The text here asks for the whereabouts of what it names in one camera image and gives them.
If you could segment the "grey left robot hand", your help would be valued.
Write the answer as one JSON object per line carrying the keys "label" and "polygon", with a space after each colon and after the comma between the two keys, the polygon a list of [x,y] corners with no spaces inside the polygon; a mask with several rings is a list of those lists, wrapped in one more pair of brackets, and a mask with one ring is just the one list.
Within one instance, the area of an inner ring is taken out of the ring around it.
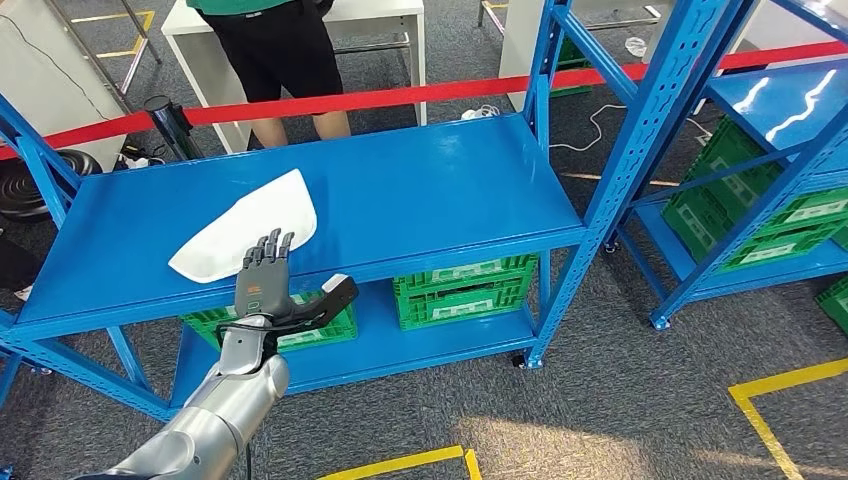
{"label": "grey left robot hand", "polygon": [[262,314],[277,319],[292,313],[288,256],[294,236],[276,228],[245,252],[236,278],[235,310],[240,318]]}

